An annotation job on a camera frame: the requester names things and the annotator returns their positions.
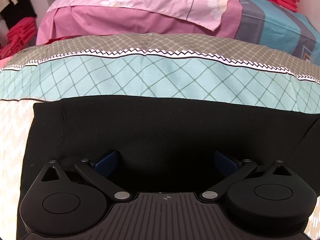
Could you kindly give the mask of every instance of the black device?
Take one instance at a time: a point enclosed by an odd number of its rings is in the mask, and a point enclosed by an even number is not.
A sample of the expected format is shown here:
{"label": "black device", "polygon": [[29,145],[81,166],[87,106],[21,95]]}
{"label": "black device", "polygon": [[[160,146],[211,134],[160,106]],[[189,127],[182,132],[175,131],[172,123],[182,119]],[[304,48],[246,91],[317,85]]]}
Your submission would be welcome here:
{"label": "black device", "polygon": [[49,161],[20,205],[25,240],[307,240],[316,193],[284,162],[269,167],[213,154],[225,179],[203,192],[131,193],[106,177],[117,151]]}

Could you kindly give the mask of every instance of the blue tab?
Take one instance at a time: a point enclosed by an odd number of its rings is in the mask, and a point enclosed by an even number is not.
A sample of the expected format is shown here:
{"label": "blue tab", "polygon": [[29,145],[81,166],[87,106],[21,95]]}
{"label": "blue tab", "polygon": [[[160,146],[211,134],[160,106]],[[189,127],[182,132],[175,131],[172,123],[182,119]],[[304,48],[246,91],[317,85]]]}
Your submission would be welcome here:
{"label": "blue tab", "polygon": [[103,177],[109,176],[109,174],[116,168],[118,165],[118,154],[117,151],[114,151],[101,159],[94,165],[94,170],[102,175]]}
{"label": "blue tab", "polygon": [[214,166],[222,173],[223,176],[228,177],[238,170],[238,165],[230,160],[222,153],[216,151],[213,154]]}

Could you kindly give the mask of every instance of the gray patterned fabric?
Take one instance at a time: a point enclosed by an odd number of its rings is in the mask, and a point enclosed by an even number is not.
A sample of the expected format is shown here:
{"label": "gray patterned fabric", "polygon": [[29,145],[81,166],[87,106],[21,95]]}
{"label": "gray patterned fabric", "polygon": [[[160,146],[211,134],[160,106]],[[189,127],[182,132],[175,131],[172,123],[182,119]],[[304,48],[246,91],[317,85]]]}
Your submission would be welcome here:
{"label": "gray patterned fabric", "polygon": [[305,75],[320,80],[319,66],[296,58],[285,52],[269,49],[228,38],[218,38],[200,34],[118,34],[111,36],[82,36],[56,41],[50,45],[34,46],[17,53],[7,67],[21,68],[29,61],[42,60],[57,54],[82,50],[120,51],[139,48],[165,51],[191,50],[205,54],[217,54],[230,60],[257,62],[269,66],[287,68],[297,75]]}

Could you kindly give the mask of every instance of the ribbed black surface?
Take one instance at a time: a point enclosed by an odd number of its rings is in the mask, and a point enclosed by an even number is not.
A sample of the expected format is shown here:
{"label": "ribbed black surface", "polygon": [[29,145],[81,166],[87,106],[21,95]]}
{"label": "ribbed black surface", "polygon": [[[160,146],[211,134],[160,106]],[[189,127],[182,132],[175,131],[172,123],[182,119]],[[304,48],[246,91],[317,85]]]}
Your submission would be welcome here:
{"label": "ribbed black surface", "polygon": [[[34,233],[26,240],[42,240]],[[204,204],[193,193],[140,193],[130,203],[115,204],[95,228],[61,240],[244,240],[268,239],[235,227],[216,204]],[[307,240],[305,234],[282,238]]]}

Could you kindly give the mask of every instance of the black fabric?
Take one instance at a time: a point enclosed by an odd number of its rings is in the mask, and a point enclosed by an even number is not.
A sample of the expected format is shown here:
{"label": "black fabric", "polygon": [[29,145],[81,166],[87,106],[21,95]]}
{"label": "black fabric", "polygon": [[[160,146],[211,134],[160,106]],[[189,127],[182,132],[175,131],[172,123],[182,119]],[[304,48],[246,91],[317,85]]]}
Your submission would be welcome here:
{"label": "black fabric", "polygon": [[37,17],[30,0],[18,0],[16,5],[10,2],[0,14],[8,29],[11,29],[25,17]]}
{"label": "black fabric", "polygon": [[108,178],[133,192],[201,192],[222,179],[209,160],[219,150],[260,165],[283,160],[320,195],[319,114],[131,96],[37,103],[34,112],[20,201],[49,160],[72,165],[110,149],[121,158]]}

